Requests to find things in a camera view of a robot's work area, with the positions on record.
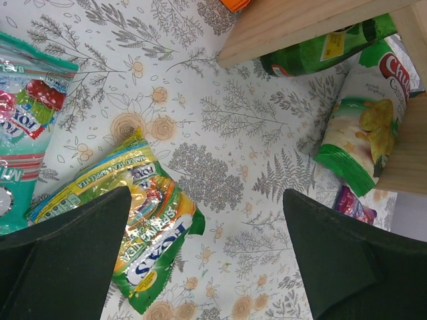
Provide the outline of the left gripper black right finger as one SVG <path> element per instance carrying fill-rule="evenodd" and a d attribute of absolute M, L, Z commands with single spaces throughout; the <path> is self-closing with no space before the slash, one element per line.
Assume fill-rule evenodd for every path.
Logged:
<path fill-rule="evenodd" d="M 284 215 L 314 319 L 425 319 L 426 243 L 286 189 Z"/>

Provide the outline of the yellow green Fox's candy bag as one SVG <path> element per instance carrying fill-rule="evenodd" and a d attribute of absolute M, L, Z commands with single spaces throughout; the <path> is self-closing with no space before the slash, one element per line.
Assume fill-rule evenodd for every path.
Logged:
<path fill-rule="evenodd" d="M 117 187 L 129 189 L 131 204 L 112 280 L 129 304 L 144 314 L 169 280 L 186 236 L 203 234 L 205 218 L 163 170 L 141 129 L 27 216 L 31 223 L 40 223 Z"/>

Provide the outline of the green glass bottle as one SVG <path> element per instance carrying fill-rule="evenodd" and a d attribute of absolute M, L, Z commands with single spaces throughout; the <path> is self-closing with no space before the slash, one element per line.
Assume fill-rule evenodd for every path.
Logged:
<path fill-rule="evenodd" d="M 276 77 L 309 75 L 331 68 L 375 42 L 397 33 L 389 14 L 314 37 L 260 57 L 264 70 Z"/>

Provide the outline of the teal Fox's bag near left arm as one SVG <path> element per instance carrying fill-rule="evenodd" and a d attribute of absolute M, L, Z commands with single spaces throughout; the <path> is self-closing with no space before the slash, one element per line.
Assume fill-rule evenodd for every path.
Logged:
<path fill-rule="evenodd" d="M 1 34 L 1 234 L 27 226 L 25 212 L 57 116 L 78 66 Z"/>

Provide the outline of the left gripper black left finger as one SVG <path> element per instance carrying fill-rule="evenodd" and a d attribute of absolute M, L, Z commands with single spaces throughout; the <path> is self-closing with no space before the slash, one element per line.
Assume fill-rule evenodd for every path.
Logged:
<path fill-rule="evenodd" d="M 1 236 L 1 318 L 99 319 L 130 204 L 118 187 Z"/>

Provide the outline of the green cassava chips bag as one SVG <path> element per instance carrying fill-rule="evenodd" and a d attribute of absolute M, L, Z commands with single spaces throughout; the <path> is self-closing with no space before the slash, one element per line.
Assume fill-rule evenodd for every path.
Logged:
<path fill-rule="evenodd" d="M 394 148 L 411 92 L 410 75 L 381 40 L 350 67 L 315 160 L 359 197 L 375 188 Z"/>

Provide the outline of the purple Fox's candy bag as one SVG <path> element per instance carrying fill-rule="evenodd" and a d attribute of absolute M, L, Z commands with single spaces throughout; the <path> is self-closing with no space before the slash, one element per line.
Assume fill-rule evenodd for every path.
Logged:
<path fill-rule="evenodd" d="M 351 189 L 345 185 L 341 186 L 338 191 L 333 209 L 369 225 L 373 225 L 377 217 L 377 212 L 363 205 Z"/>

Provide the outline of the orange candy box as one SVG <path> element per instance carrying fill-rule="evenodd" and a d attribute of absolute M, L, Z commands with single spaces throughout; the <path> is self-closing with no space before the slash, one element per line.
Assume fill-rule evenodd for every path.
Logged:
<path fill-rule="evenodd" d="M 231 12 L 237 12 L 248 5 L 250 0 L 220 0 Z"/>

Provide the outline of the wooden two-tier shelf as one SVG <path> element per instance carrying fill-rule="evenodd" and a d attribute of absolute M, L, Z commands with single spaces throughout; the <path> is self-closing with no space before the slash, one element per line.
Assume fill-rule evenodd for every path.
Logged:
<path fill-rule="evenodd" d="M 425 1 L 254 1 L 240 14 L 218 64 L 260 58 L 278 77 L 355 57 L 316 161 L 358 196 L 372 189 L 426 192 L 426 95 L 410 88 L 386 38 L 399 33 L 426 80 Z"/>

